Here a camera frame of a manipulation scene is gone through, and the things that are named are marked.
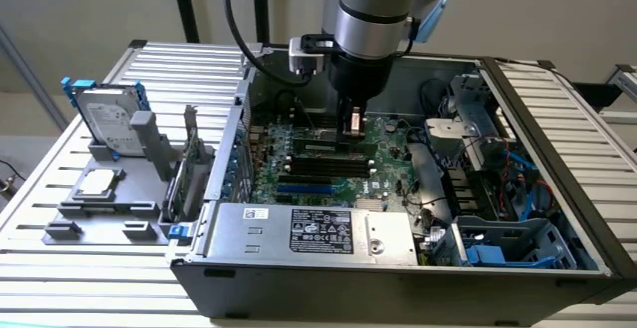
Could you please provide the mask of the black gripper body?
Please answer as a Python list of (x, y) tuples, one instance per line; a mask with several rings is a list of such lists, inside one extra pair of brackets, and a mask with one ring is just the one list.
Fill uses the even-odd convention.
[(330, 58), (329, 80), (340, 98), (368, 101), (385, 90), (393, 68), (393, 56), (365, 60), (347, 53)]

